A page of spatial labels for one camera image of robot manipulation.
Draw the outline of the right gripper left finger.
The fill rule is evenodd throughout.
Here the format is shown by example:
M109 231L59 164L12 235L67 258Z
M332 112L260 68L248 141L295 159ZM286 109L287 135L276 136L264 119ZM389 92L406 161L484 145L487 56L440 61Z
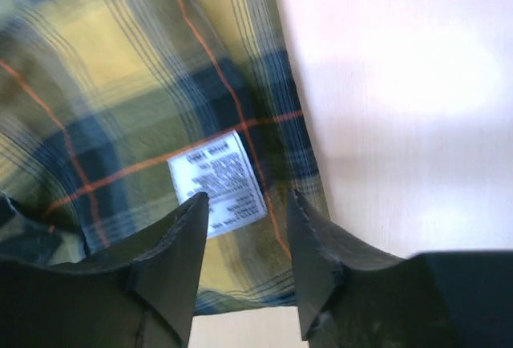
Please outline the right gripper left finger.
M200 192L79 262L52 264L63 234L23 219L1 238L2 346L187 346L207 231Z

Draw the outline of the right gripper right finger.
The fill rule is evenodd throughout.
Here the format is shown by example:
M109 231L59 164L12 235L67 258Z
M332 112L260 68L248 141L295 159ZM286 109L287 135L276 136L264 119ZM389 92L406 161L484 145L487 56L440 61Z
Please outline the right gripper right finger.
M509 347L512 254L400 258L289 192L287 234L301 336L311 347Z

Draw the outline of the yellow plaid long sleeve shirt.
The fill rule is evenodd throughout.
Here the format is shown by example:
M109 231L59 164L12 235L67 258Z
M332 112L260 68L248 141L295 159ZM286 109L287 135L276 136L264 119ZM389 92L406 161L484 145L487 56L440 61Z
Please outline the yellow plaid long sleeve shirt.
M1 252L77 262L211 201L195 312L294 306L327 209L277 0L1 0Z

